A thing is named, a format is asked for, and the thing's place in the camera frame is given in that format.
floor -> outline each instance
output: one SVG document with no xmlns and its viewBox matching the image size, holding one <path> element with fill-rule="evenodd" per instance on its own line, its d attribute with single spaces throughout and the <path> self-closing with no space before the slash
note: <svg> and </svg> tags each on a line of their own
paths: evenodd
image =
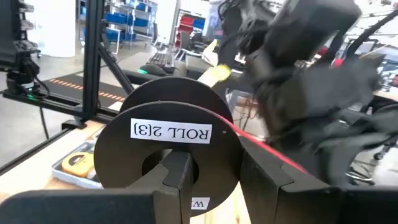
<svg viewBox="0 0 398 224">
<path fill-rule="evenodd" d="M 144 42 L 133 43 L 131 49 L 125 46 L 119 50 L 118 61 L 139 52 L 146 52 Z M 40 66 L 39 78 L 48 80 L 83 70 L 84 54 L 80 42 L 76 42 L 76 55 L 72 58 L 55 58 L 43 55 L 33 57 Z M 5 76 L 0 78 L 0 90 L 6 89 Z M 61 130 L 61 124 L 72 117 L 66 114 L 45 110 L 45 120 L 51 136 Z M 0 167 L 13 158 L 45 140 L 39 109 L 0 97 Z"/>
</svg>

